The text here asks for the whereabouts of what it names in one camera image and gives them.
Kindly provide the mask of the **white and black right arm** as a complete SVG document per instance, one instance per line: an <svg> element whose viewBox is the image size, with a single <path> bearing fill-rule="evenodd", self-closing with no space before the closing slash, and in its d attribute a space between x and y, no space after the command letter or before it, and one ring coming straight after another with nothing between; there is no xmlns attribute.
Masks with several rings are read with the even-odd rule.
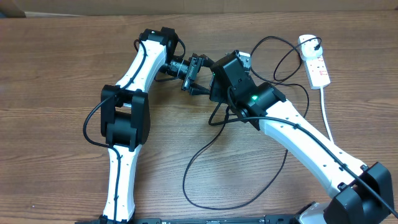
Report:
<svg viewBox="0 0 398 224"><path fill-rule="evenodd" d="M380 223L394 209L391 173L367 166L314 128L276 87L256 85L251 56L235 50L212 63L212 101L225 102L238 121L250 122L290 151L321 183L330 203L311 203L292 223Z"/></svg>

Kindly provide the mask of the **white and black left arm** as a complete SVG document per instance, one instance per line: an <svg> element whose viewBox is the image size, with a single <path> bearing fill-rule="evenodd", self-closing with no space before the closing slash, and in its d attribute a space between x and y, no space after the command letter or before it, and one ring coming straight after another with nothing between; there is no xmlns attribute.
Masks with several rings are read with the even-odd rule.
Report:
<svg viewBox="0 0 398 224"><path fill-rule="evenodd" d="M83 135L97 145L87 133L91 117L100 112L100 131L109 152L108 198L103 214L95 223L132 223L134 219L134 181L137 159L150 131L149 89L159 72L169 80L181 79L182 89L190 95L207 95L209 89L195 83L202 66L212 61L204 55L184 60L176 55L183 42L174 29L146 29L134 41L136 57L125 75L115 85L105 85L101 101L86 117Z"/></svg>

